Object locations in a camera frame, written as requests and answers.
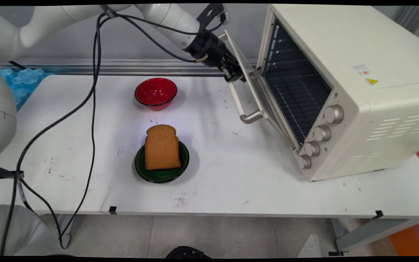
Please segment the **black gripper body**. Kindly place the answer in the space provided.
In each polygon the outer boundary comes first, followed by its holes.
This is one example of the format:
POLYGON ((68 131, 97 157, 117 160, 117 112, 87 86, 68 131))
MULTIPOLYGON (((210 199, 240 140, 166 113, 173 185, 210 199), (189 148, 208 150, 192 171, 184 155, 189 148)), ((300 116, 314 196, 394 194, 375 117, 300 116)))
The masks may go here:
POLYGON ((227 47, 213 32, 207 32, 195 36, 191 44, 186 47, 186 52, 194 59, 201 59, 207 55, 207 59, 202 64, 221 70, 223 68, 222 60, 226 55, 227 47))

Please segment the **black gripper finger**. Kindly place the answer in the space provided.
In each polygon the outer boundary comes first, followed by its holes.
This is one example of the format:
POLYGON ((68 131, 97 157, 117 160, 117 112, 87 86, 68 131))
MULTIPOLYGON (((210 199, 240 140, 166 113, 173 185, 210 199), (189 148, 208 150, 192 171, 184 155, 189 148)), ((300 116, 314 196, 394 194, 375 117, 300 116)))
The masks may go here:
POLYGON ((239 62, 229 50, 226 50, 226 71, 226 81, 246 81, 239 62))
POLYGON ((244 82, 244 75, 239 63, 233 59, 222 59, 220 70, 223 72, 223 77, 227 83, 242 81, 244 82))

